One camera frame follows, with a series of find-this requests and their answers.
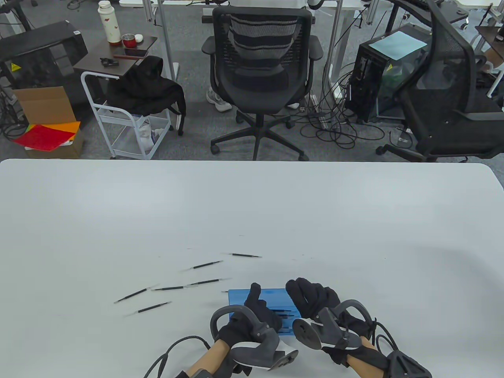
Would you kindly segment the person's right hand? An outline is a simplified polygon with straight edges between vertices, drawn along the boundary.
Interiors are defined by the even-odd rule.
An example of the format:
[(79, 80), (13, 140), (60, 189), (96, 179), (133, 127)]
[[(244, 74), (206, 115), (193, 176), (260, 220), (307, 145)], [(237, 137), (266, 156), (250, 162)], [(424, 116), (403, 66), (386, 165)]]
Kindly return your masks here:
[[(336, 292), (324, 287), (320, 283), (311, 283), (305, 278), (289, 280), (285, 284), (285, 289), (299, 311), (301, 318), (310, 319), (317, 326), (323, 326), (319, 317), (319, 312), (324, 308), (335, 309), (341, 304)], [(336, 364), (345, 367), (353, 367), (354, 370), (366, 371), (370, 374), (380, 374), (388, 368), (388, 361), (373, 345), (369, 344), (375, 326), (370, 322), (359, 319), (351, 315), (348, 310), (342, 311), (336, 316), (335, 323), (345, 330), (349, 330), (351, 335), (356, 334), (362, 340), (362, 345), (356, 349), (343, 350), (332, 345), (322, 346), (324, 353), (328, 354)]]

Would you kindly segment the person's left hand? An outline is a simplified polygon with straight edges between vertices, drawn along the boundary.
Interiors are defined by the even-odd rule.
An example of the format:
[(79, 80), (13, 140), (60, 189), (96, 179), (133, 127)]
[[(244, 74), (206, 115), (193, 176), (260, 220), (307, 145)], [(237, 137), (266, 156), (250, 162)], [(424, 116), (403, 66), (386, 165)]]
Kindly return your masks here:
[[(258, 283), (250, 285), (250, 291), (244, 306), (250, 309), (260, 322), (265, 322), (271, 329), (278, 332), (282, 328), (282, 320), (274, 311), (267, 307), (267, 302), (261, 300), (261, 286)], [(239, 342), (250, 342), (253, 340), (252, 331), (254, 326), (242, 313), (234, 313), (227, 325), (223, 326), (215, 340), (222, 340), (228, 347), (232, 347)]]

